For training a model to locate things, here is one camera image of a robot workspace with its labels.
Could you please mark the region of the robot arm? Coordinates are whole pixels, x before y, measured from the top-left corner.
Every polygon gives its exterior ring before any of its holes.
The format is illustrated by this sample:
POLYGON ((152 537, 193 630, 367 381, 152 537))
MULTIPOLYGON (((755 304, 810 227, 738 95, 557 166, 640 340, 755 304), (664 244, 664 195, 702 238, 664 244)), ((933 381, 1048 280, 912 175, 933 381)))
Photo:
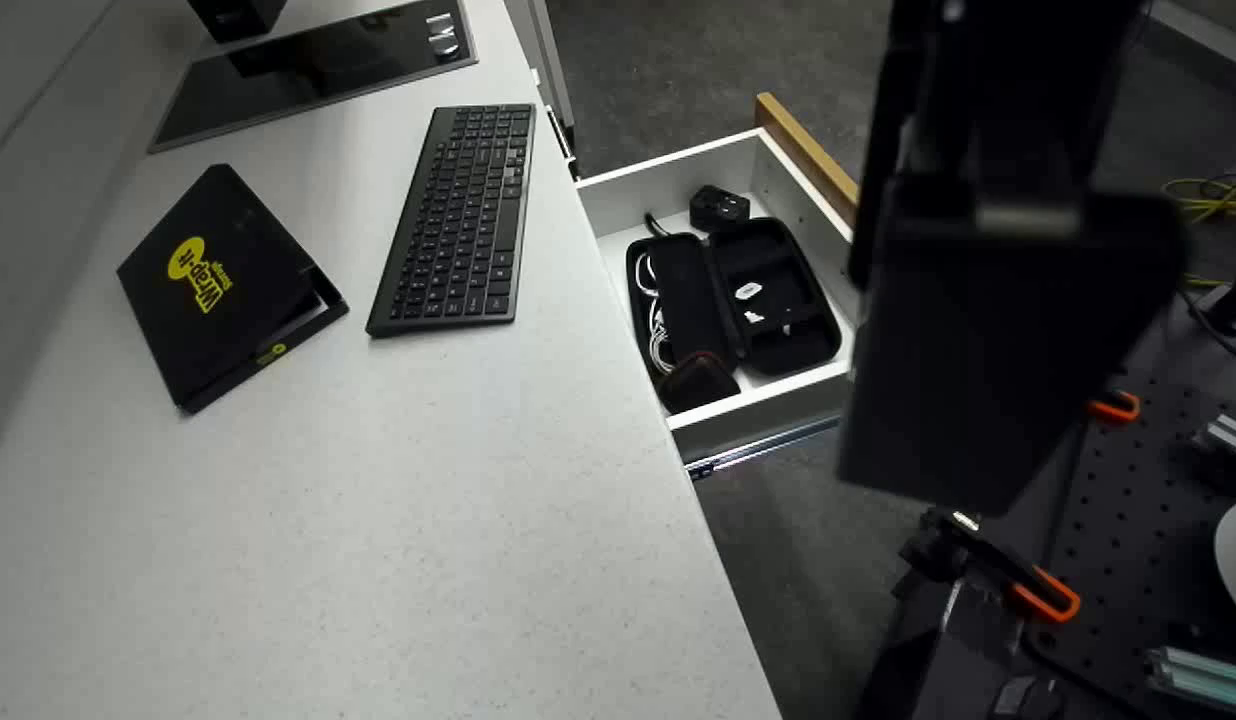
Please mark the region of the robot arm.
POLYGON ((1171 299, 1159 195, 1093 183, 1145 0, 898 0, 848 280, 840 477, 1004 511, 1171 299))

